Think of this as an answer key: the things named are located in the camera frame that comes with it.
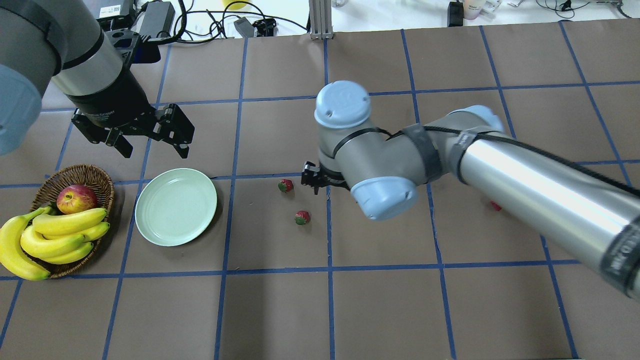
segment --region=banana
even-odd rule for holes
[[[97,225],[106,215],[105,208],[59,216],[42,214],[33,219],[33,229],[44,236],[73,234]]]
[[[68,234],[68,235],[46,235],[45,237],[50,240],[64,238],[70,235],[82,234],[84,235],[84,242],[98,240],[103,237],[107,231],[109,231],[109,227],[111,225],[108,222],[101,222],[96,226],[92,226],[86,230],[78,231],[77,233]]]
[[[44,280],[51,273],[29,259],[20,248],[20,237],[29,220],[49,212],[51,208],[40,208],[32,213],[9,219],[0,229],[0,263],[10,272],[26,280]]]
[[[33,226],[27,227],[20,238],[22,249],[36,258],[53,258],[76,250],[84,243],[84,235],[67,235],[56,240],[47,240],[36,232]]]
[[[93,248],[93,243],[84,243],[79,248],[77,248],[76,250],[73,250],[72,252],[68,252],[60,256],[55,256],[53,258],[44,258],[43,260],[50,264],[56,264],[56,265],[69,264],[69,263],[73,263],[74,261],[83,259],[85,256],[89,254],[92,248]]]

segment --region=yellow object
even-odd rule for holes
[[[233,3],[235,0],[222,0],[222,6],[224,6],[225,8],[227,7],[227,5],[229,5],[230,3]],[[233,10],[240,10],[242,8],[244,8],[246,6],[246,4],[243,3],[237,3],[237,4],[233,4],[231,6],[229,6],[229,9],[227,9],[227,11],[233,11]]]
[[[56,240],[47,240],[42,234],[27,227],[20,238],[20,246],[29,255],[36,258],[53,258],[76,250],[84,243],[84,235],[67,235]]]
[[[84,242],[88,242],[88,241],[98,240],[99,238],[103,237],[107,233],[107,231],[109,231],[110,227],[111,227],[111,225],[108,222],[101,222],[96,226],[92,226],[92,227],[90,227],[88,229],[85,229],[85,230],[82,230],[82,231],[78,231],[78,232],[73,233],[73,234],[47,235],[45,237],[47,239],[50,239],[50,240],[55,240],[55,239],[64,238],[64,237],[70,236],[70,235],[81,234],[81,235],[84,235]]]
[[[29,259],[20,248],[20,237],[29,220],[50,211],[40,208],[27,215],[9,219],[0,229],[0,263],[10,272],[26,280],[44,280],[49,277],[47,269]]]
[[[69,263],[73,263],[74,261],[83,259],[85,256],[89,254],[92,248],[93,248],[93,243],[85,243],[84,245],[80,246],[76,250],[73,250],[72,252],[68,252],[64,255],[56,256],[53,258],[44,258],[43,260],[50,264],[56,264],[56,265],[69,264]]]
[[[95,208],[80,213],[53,216],[49,214],[38,215],[33,219],[33,229],[47,235],[73,234],[97,225],[107,216],[105,208]]]

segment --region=white label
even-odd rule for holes
[[[100,15],[98,16],[98,18],[102,19],[103,17],[111,17],[111,16],[119,15],[121,7],[122,5],[113,5],[113,6],[105,6],[103,8],[100,8]]]

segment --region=tile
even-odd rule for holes
[[[518,140],[572,161],[614,159],[584,88],[506,90]]]
[[[477,26],[411,29],[404,34],[416,89],[495,86]]]
[[[44,96],[42,96],[42,109],[71,109],[75,107],[74,103],[54,83],[49,83]]]
[[[244,40],[216,40],[205,46],[173,45],[162,102],[237,99]]]
[[[164,70],[164,63],[166,61],[167,48],[167,46],[158,47],[160,50],[160,61],[156,63],[131,65],[131,72],[145,91],[151,106],[156,104],[158,90],[160,89],[160,82],[162,80],[162,73]]]
[[[411,90],[400,31],[337,33],[327,45],[329,81],[352,80],[368,92]]]
[[[415,124],[411,95],[381,95],[371,97],[371,120],[392,134]]]
[[[212,359],[219,295],[220,276],[124,279],[108,359]]]
[[[31,208],[31,201],[33,201],[37,192],[38,188],[0,189],[0,202],[3,204],[0,207],[0,227],[10,218],[28,213]],[[0,276],[14,275],[0,265]]]
[[[227,277],[220,359],[328,359],[326,273]]]
[[[301,172],[317,159],[313,99],[245,102],[237,173]]]
[[[638,21],[577,21],[563,26],[587,81],[640,80]]]
[[[424,186],[408,211],[386,221],[364,216],[351,194],[332,188],[332,250],[334,266],[437,263],[429,200]]]
[[[60,168],[75,164],[92,164],[106,171],[114,181],[139,180],[149,138],[127,136],[127,140],[133,146],[133,153],[129,159],[104,143],[90,143],[74,126]]]
[[[546,266],[447,269],[458,359],[568,359]]]
[[[581,83],[557,24],[483,28],[502,86]]]
[[[41,113],[22,145],[0,157],[0,184],[42,183],[56,164],[71,123],[71,111]]]
[[[591,170],[597,171],[602,175],[608,176],[611,179],[620,181],[623,184],[626,183],[624,176],[622,176],[622,170],[620,170],[620,166],[617,164],[588,165],[585,167]],[[553,238],[547,238],[547,247],[549,248],[549,255],[553,260],[575,259],[575,256],[571,255],[569,252],[564,250],[560,245],[556,245]]]
[[[138,184],[115,186],[115,201],[111,208],[109,232],[100,240],[100,248],[91,261],[82,267],[79,273],[120,273],[137,194]]]
[[[438,92],[416,96],[422,124],[436,121],[454,110],[468,108],[471,105],[484,105],[498,115],[506,133],[509,134],[509,125],[498,90]]]
[[[322,41],[309,35],[249,39],[245,99],[316,95],[324,86]]]
[[[591,86],[591,93],[613,143],[624,160],[639,159],[637,131],[640,85]]]
[[[556,265],[575,348],[584,359],[637,359],[640,307],[583,265]]]
[[[229,269],[327,265],[326,196],[292,181],[289,193],[277,178],[236,181]],[[298,210],[311,215],[307,225],[294,222]]]
[[[338,359],[450,359],[438,270],[334,272]]]
[[[3,326],[13,301],[16,285],[18,285],[17,280],[0,281],[0,322]]]
[[[236,145],[236,103],[182,105],[196,130],[189,145],[189,157],[182,159],[173,146],[152,142],[145,178],[152,179],[173,168],[194,168],[209,177],[228,176],[234,164]]]
[[[211,224],[197,238],[174,246],[158,246],[144,239],[134,226],[127,257],[127,273],[187,272],[221,270],[227,233],[228,180],[213,182],[218,192],[218,208]]]
[[[0,359],[102,359],[118,279],[25,281]]]
[[[431,184],[444,263],[544,260],[538,233],[451,174]]]
[[[631,179],[631,185],[640,188],[640,164],[625,164],[625,169],[629,179]]]

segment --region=white plate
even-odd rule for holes
[[[136,226],[160,246],[187,243],[202,234],[216,213],[213,182],[192,168],[176,168],[156,176],[136,204]]]

